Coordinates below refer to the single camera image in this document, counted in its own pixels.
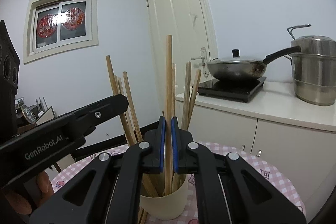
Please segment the person's left hand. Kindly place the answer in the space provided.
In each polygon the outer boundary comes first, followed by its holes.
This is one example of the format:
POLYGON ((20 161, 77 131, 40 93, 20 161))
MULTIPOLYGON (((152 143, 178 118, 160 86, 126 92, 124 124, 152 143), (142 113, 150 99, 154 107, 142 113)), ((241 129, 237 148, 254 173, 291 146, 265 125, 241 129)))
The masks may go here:
POLYGON ((6 193, 5 198, 16 213, 29 215, 35 207, 40 207, 53 194, 50 178, 42 171, 15 191, 6 193))

